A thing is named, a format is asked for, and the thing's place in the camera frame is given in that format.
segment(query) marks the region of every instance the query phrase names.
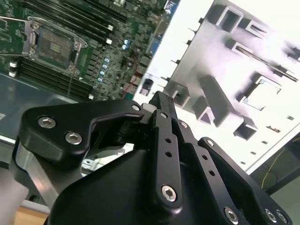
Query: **dimm slot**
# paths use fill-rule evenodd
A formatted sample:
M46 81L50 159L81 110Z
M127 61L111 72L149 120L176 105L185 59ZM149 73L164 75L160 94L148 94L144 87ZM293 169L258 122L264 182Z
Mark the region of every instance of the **dimm slot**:
M99 43L102 43L102 44L106 42L106 39L104 39L100 36L97 36L96 34L90 33L87 30L83 30L80 27L76 26L75 24L73 24L73 23L71 23L67 20L64 20L60 16L53 16L52 12L49 12L49 10L41 9L41 8L35 6L34 4L31 4L30 2L24 3L23 6L30 9L30 10L32 10L32 11L40 13L41 15L44 15L44 16L48 17L51 20L55 20L58 23L66 26L66 27L69 27L70 29L74 30L78 34L82 34L82 35L84 35L86 37L89 37L91 39L94 39L94 40L96 40L96 41L98 41Z
M34 1L28 0L28 2L30 2L31 4L36 4L37 6L43 8L45 10L49 10L49 11L51 11L52 14L55 14L57 16L63 16L63 17L65 17L64 19L69 20L70 22L77 25L78 27L86 29L86 31L89 31L90 33L95 33L104 38L107 37L107 34L105 32L100 31L99 29L96 29L93 27L92 27L93 29L91 30L91 26L87 22L84 23L80 19L76 18L75 16L70 16L70 15L66 14L65 12L63 12L61 9L59 9L57 6L55 6L52 3L47 4L47 3L44 3L44 2L38 1L38 0L34 0Z
M46 89L54 90L54 92L67 96L68 94L68 86L61 84L60 82L55 82L49 78L42 77L40 74L33 73L32 71L21 70L20 78L26 79L27 82L30 83L38 83L41 86L44 86ZM86 100L88 98L88 94L84 94L82 92L76 91L74 89L70 89L69 98L80 98L81 101Z
M123 23L125 23L128 19L125 15L121 14L120 12L116 11L115 9L112 9L106 5L101 4L100 2L95 2L92 0L84 0L84 1L86 3L89 3L95 9L107 13L108 15L114 17L117 20L120 20Z
M79 6L77 6L75 4L71 4L70 2L63 2L63 4L65 7L69 8L69 10L73 10L74 12L82 14L82 16L89 18L91 20L94 20L98 23L101 23L105 27L108 27L108 25L110 24L110 22L108 20L106 20L105 18L103 18L99 15L92 14L88 10L80 8Z
M107 27L103 26L102 24L97 23L94 20L91 20L89 18L86 18L81 13L70 11L65 6L60 6L60 5L55 4L54 2L51 2L49 0L42 0L42 1L41 0L34 0L34 2L35 1L38 1L41 4L44 4L46 7L51 6L53 10L56 10L58 12L62 12L71 19L72 18L76 19L78 22L81 22L82 24L84 24L85 28L86 28L86 26L89 26L91 28L91 30L90 30L91 32L95 32L94 30L97 30L98 32L101 32L104 35L104 37L109 35L109 33L111 32Z
M64 80L66 80L68 82L70 80L70 78L68 76L63 75L63 74L61 74L61 73L59 73L57 71L54 71L54 70L52 70L50 68L44 67L44 66L42 66L40 64L37 64L37 63L35 63L35 62L31 61L31 60L23 59L22 60L22 67L23 68L30 68L30 67L31 68L36 68L37 70L39 70L40 73L48 73L48 74L51 74L52 76L58 77L60 79L64 79ZM90 86L88 84L85 84L83 82L80 82L80 81L78 81L76 79L72 80L72 84L76 85L79 89L81 89L83 91L86 90L85 92L87 92L87 93L89 93L91 91L91 89L92 89L92 86Z

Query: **silver metal surface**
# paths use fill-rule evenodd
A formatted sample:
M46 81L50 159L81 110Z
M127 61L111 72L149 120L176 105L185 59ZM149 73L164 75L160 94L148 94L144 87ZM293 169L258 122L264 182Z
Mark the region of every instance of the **silver metal surface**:
M56 122L54 119L52 119L50 117L41 117L38 119L38 124L43 128L51 129L51 128L55 127Z
M184 128L188 128L188 125L185 122L180 122L180 125L182 125Z
M225 212L226 217L229 219L229 221L232 224L234 224L234 225L239 224L239 219L232 209L225 207L224 212Z
M75 144L75 145L80 144L83 141L80 134L75 133L75 132L67 133L66 136L65 136L65 139L68 143Z
M174 202L176 200L176 192L169 185L162 186L161 192L163 193L166 200L168 200L169 202Z
M21 144L18 146L16 163L32 179L46 205L51 209L58 195L70 184L79 180L81 166L65 171L53 167L40 157L34 156Z
M0 168L0 225L10 224L28 189L15 181L9 170Z
M22 114L30 108L75 103L2 74L0 83L0 139L16 139Z
M212 147L214 146L214 143L211 140L207 140L207 143Z
M161 115L162 117L164 117L164 118L168 118L168 116L167 116L165 113L163 113L163 112L161 112L160 115Z
M285 223L287 224L287 219L285 218L285 216L280 212L280 211L276 211L277 215L279 216L279 218Z
M273 213L270 212L270 210L265 209L264 211L265 211L267 217L268 217L273 223L277 223L276 217L274 216Z
M141 110L140 107L138 107L137 105L132 105L132 108L133 108L134 110L137 110L137 111L140 111L140 110Z

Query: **metal sheet panel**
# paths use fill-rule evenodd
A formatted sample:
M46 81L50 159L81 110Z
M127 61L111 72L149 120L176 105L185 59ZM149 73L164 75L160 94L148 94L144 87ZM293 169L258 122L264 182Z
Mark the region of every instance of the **metal sheet panel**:
M0 74L0 139L15 140L21 116L27 109L74 102Z

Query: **silver screw head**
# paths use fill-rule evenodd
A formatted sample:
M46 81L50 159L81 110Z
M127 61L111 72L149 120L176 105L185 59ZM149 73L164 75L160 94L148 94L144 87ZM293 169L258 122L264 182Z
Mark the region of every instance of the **silver screw head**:
M184 128L188 128L188 125L185 122L180 122L180 125L182 125Z
M164 118L168 118L168 116L167 116L165 113L163 113L163 112L161 112L160 115L161 115L162 117L164 117Z
M134 110L137 110L137 111L140 111L140 110L141 110L141 108L138 107L137 105L132 105L132 108L133 108Z
M169 202L174 202L176 200L176 192L169 185L163 185L161 188L161 192Z
M206 142L212 147L214 146L214 143L211 140L206 140Z
M75 49L75 50L78 50L79 47L80 47L80 43L79 43L79 42L75 42L75 43L74 43L74 49Z
M33 55L36 53L36 50L34 50L33 48L30 49L29 54Z
M267 217L269 218L269 220L271 220L273 223L277 223L277 219L276 219L276 217L274 216L274 214L273 214L273 213L271 213L271 211L270 211L270 210L268 210L268 209L265 209L264 211L265 211L265 213L266 213Z
M35 23L33 24L33 29L36 30L37 28L39 28L39 24L35 22Z
M229 219L229 221L232 224L234 224L234 225L239 224L239 219L232 209L225 207L224 212L225 212L226 217Z
M280 212L280 211L276 211L277 215L279 216L279 218L285 223L287 224L287 219L285 218L285 216Z
M54 119L50 118L50 117L41 117L38 119L38 124L43 127L43 128L47 128L47 129L51 129L53 127L55 127L56 122Z
M66 134L65 139L70 144L80 144L82 142L82 138L78 133L75 132L69 132Z

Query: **ram slot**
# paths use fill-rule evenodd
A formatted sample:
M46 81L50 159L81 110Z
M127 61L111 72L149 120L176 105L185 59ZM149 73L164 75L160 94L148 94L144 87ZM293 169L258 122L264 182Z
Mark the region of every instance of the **ram slot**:
M81 22L81 24L85 25L84 28L87 28L86 26L88 26L91 32L100 32L104 35L104 37L107 37L107 35L109 35L109 33L111 32L107 27L103 26L101 23L97 23L96 21L83 16L81 13L71 11L67 7L55 4L52 1L49 0L30 0L30 1L31 2L39 1L45 6L51 6L53 10L64 13L70 19L76 19L78 22Z
M22 80L44 87L66 97L69 91L68 97L77 101L88 99L92 88L87 84L73 79L69 89L70 77L43 67L37 63L31 63L29 60L24 60L21 63L18 74Z
M27 60L27 59L23 59L22 60L22 67L25 67L25 68L36 68L38 70L40 70L41 72L45 72L45 73L48 73L50 74L51 76L55 76L55 77L58 77L62 80L65 80L67 82L69 82L70 80L70 77L68 76L65 76L57 71L54 71L48 67L45 67L43 65L40 65L40 64L37 64L31 60ZM76 88L82 92L85 92L85 93L90 93L91 89L92 89L92 86L88 85L88 84L85 84L83 82L80 82L76 79L73 79L72 80L72 85L75 85Z
M94 34L88 30L82 29L80 26L73 24L72 22L70 22L68 20L65 20L63 17L61 17L61 15L59 15L59 14L54 15L53 12L49 11L46 8L40 8L39 6L36 6L36 4L32 4L31 2L25 2L25 3L23 3L23 6L34 12L37 12L43 16L46 16L51 20L57 21L58 23L72 29L73 31L75 31L78 34L82 34L86 37L94 39L94 40L98 41L99 43L106 42L106 38L100 37L97 34Z
M73 10L74 12L78 14L82 14L82 16L85 16L86 18L89 18L90 20L96 21L100 23L101 25L108 27L110 25L110 22L106 20L105 18L101 17L100 15L95 15L92 12L85 10L75 4L71 4L70 2L63 2L64 6L69 8L69 10Z
M127 16L125 13L118 11L116 8L112 7L112 6L106 6L104 4L101 4L100 2L95 2L93 0L83 0L86 3L89 3L91 6L93 6L95 9L99 10L99 11L103 11L106 14L110 15L111 17L126 23L127 21Z
M68 15L68 13L66 13L65 11L63 11L62 8L58 7L57 5L51 3L51 2L47 2L46 0L28 0L29 2L31 2L32 4L36 4L37 6L44 8L44 9L48 9L51 10L51 12L53 14L56 15L62 15L64 16L65 19L71 21L72 23L76 24L77 26L84 28L86 30L88 30L90 33L95 33L99 36L102 36L104 38L107 37L107 33L90 25L88 22L82 21L80 18L77 18L78 15Z

